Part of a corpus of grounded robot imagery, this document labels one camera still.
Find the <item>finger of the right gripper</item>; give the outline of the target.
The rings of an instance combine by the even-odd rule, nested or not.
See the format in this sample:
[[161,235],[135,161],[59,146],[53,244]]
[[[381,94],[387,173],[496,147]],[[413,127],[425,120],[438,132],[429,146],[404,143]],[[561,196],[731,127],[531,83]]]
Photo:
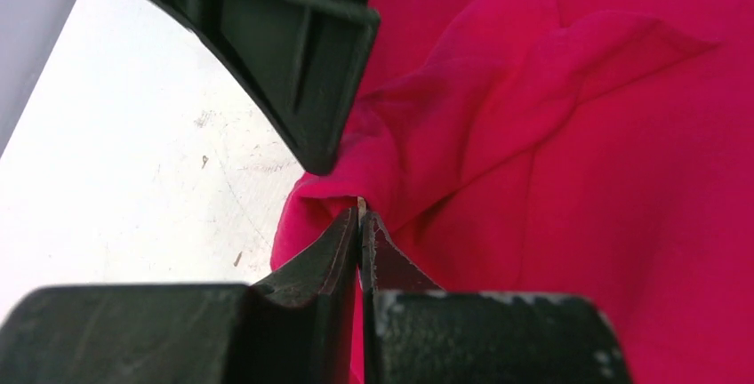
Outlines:
[[372,53],[368,0],[149,0],[190,29],[306,172],[326,175]]

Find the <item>red t-shirt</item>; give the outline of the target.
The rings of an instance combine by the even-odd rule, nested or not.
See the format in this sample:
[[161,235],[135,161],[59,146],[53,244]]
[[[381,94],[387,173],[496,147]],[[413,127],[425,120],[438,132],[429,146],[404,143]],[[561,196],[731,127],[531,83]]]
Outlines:
[[753,0],[371,0],[271,266],[358,198],[450,291],[570,292],[637,383],[753,380]]

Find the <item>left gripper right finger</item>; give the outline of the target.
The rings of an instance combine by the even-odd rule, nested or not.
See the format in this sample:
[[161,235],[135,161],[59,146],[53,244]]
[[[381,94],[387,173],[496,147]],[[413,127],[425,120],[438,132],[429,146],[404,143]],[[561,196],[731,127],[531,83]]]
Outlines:
[[449,292],[362,220],[365,379],[369,383],[628,383],[606,316],[556,292]]

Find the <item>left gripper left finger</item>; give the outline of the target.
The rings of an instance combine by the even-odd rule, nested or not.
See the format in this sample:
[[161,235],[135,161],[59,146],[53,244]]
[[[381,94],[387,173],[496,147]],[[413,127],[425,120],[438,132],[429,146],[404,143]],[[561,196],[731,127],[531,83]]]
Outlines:
[[259,282],[56,286],[1,329],[4,383],[346,383],[358,213]]

